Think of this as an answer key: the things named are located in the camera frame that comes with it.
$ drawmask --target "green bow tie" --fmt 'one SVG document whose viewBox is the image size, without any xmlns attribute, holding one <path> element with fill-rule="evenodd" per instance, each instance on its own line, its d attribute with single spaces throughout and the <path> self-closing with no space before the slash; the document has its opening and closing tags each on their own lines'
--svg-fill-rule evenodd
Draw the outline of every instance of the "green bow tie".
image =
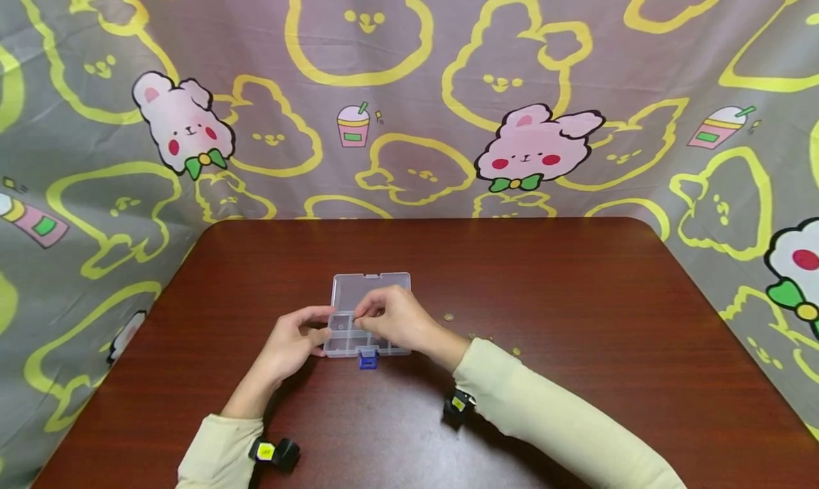
<svg viewBox="0 0 819 489">
<path fill-rule="evenodd" d="M 206 154 L 191 156 L 185 161 L 185 168 L 188 170 L 193 180 L 198 180 L 199 175 L 201 175 L 201 172 L 203 172 L 203 166 L 208 166 L 209 164 L 215 164 L 222 169 L 228 169 L 228 164 L 225 162 L 225 157 L 223 157 L 220 151 L 216 148 L 211 148 Z"/>
<path fill-rule="evenodd" d="M 819 338 L 819 308 L 813 302 L 805 301 L 802 290 L 792 279 L 783 278 L 779 283 L 770 285 L 765 294 L 779 306 L 796 312 L 802 321 L 809 322 L 813 334 Z"/>
<path fill-rule="evenodd" d="M 527 176 L 523 180 L 514 178 L 495 178 L 489 187 L 489 192 L 499 193 L 507 188 L 522 188 L 523 190 L 535 190 L 540 187 L 540 182 L 543 182 L 543 175 L 541 173 L 534 173 L 534 175 Z"/>
</svg>

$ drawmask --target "wooden table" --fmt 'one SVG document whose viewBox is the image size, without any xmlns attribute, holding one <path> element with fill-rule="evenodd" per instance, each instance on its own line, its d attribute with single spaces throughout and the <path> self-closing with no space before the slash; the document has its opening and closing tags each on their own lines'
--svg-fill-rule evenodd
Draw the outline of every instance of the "wooden table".
<svg viewBox="0 0 819 489">
<path fill-rule="evenodd" d="M 276 317 L 328 303 L 334 274 L 404 270 L 433 316 L 521 349 L 690 488 L 817 480 L 817 444 L 636 220 L 305 220 L 207 230 L 34 488 L 173 487 L 200 420 L 219 412 Z M 480 419 L 441 424 L 451 386 L 416 354 L 374 371 L 307 365 L 268 428 L 295 440 L 301 461 L 289 476 L 264 469 L 260 487 L 582 485 Z"/>
</svg>

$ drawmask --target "blue clip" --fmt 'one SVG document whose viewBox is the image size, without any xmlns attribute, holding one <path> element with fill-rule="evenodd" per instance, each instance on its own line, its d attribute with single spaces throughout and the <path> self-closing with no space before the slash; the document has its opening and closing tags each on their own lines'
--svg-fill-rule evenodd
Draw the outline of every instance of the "blue clip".
<svg viewBox="0 0 819 489">
<path fill-rule="evenodd" d="M 359 370 L 378 368 L 378 353 L 359 353 Z"/>
</svg>

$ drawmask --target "drink cup illustration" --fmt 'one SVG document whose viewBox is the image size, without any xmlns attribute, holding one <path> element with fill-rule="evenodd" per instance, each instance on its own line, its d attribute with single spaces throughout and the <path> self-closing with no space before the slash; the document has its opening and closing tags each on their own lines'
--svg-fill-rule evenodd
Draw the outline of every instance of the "drink cup illustration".
<svg viewBox="0 0 819 489">
<path fill-rule="evenodd" d="M 756 111 L 756 107 L 753 105 L 745 108 L 721 108 L 705 118 L 688 145 L 697 148 L 717 149 L 720 144 L 726 142 L 731 135 L 745 126 L 748 115 L 754 111 Z"/>
<path fill-rule="evenodd" d="M 338 113 L 338 135 L 344 148 L 361 148 L 367 145 L 367 133 L 370 131 L 370 113 L 367 102 L 361 105 L 350 105 Z"/>
<path fill-rule="evenodd" d="M 5 193 L 0 193 L 0 217 L 43 247 L 52 247 L 68 230 L 68 225 L 58 218 Z"/>
</svg>

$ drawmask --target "light green sleeve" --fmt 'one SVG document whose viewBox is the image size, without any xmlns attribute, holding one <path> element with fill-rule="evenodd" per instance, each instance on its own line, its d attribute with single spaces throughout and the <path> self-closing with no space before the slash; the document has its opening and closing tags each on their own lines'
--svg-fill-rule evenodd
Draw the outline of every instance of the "light green sleeve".
<svg viewBox="0 0 819 489">
<path fill-rule="evenodd" d="M 262 429 L 261 419 L 205 418 L 179 464 L 177 489 L 247 489 L 255 465 L 248 453 Z"/>
<path fill-rule="evenodd" d="M 538 447 L 593 488 L 685 487 L 639 437 L 488 340 L 473 340 L 454 378 L 501 433 Z"/>
</svg>

